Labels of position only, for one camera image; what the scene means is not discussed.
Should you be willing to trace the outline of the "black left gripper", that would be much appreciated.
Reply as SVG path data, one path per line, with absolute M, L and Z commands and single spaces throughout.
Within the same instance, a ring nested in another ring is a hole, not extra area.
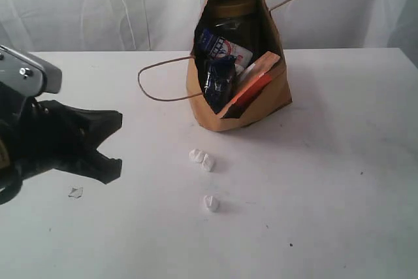
M 1 183 L 24 180 L 57 169 L 109 184 L 121 176 L 122 160 L 98 148 L 121 129 L 123 114 L 86 110 L 58 101 L 38 102 L 1 85 Z

